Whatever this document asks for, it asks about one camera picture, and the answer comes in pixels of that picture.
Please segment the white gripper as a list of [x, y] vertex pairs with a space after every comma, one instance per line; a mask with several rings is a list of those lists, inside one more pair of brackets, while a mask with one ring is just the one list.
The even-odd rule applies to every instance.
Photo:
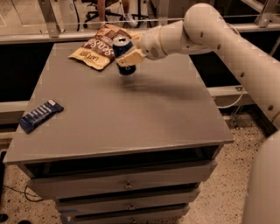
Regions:
[[144, 34], [136, 31], [130, 31], [131, 40], [140, 40], [139, 48], [128, 50], [125, 54], [116, 58], [116, 63], [120, 67], [130, 67], [144, 61], [145, 56], [149, 60], [160, 60], [166, 57], [161, 45], [161, 26], [156, 26]]

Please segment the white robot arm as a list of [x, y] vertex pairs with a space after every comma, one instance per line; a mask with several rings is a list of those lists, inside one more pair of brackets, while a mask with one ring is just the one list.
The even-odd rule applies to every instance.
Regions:
[[248, 181], [242, 224], [280, 224], [280, 63], [234, 32], [210, 4], [197, 3], [178, 22], [135, 36], [116, 58], [121, 67], [172, 53], [210, 50], [222, 60], [277, 128], [256, 153]]

